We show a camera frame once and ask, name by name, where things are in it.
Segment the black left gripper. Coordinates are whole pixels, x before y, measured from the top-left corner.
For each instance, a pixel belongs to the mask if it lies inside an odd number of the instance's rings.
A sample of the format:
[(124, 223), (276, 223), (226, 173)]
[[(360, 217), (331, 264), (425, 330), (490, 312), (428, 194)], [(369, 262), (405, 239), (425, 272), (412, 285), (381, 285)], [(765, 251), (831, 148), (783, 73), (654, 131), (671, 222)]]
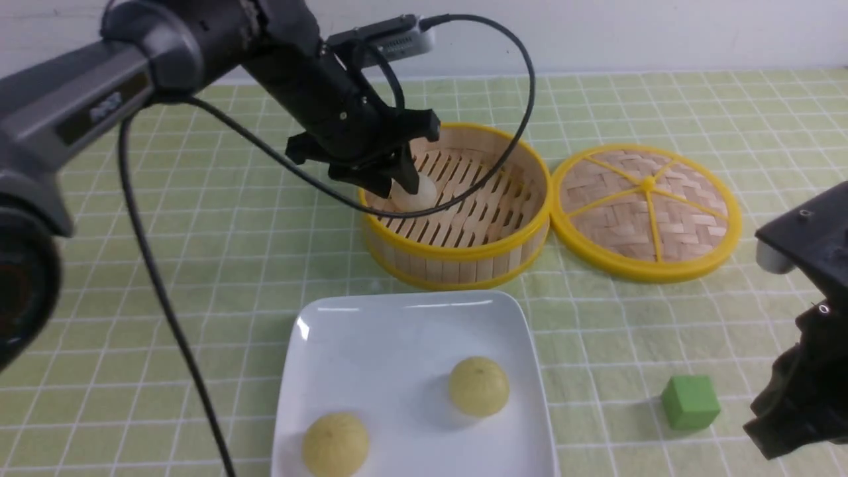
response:
[(382, 199), (395, 179), (406, 194), (418, 194), (420, 173), (406, 146), (439, 139), (435, 112), (386, 105), (360, 72), (336, 58), (305, 2), (258, 5), (266, 37), (243, 67), (305, 130), (291, 140), (288, 157), (324, 162), (331, 180)]

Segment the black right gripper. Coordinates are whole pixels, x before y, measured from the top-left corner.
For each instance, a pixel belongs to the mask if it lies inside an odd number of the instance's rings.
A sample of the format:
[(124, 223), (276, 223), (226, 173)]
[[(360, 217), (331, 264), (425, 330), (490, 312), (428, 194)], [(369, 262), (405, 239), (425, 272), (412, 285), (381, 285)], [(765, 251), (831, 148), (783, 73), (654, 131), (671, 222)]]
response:
[(799, 341), (773, 362), (746, 435), (763, 458), (847, 437), (847, 184), (840, 182), (760, 227), (823, 294), (794, 321)]

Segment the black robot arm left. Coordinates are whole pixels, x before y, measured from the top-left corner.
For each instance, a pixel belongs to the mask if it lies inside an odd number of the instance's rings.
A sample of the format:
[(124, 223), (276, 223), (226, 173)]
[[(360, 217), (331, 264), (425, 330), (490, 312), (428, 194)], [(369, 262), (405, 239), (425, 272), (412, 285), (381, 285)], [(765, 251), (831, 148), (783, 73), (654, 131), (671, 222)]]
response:
[(411, 192), (411, 141), (437, 140), (433, 111), (391, 107), (360, 69), (356, 36), (327, 42), (303, 1), (127, 1), (97, 42), (2, 79), (2, 367), (44, 329), (60, 297), (54, 242), (74, 226), (58, 172), (121, 121), (193, 97), (237, 67), (303, 132), (285, 155), (385, 197)]

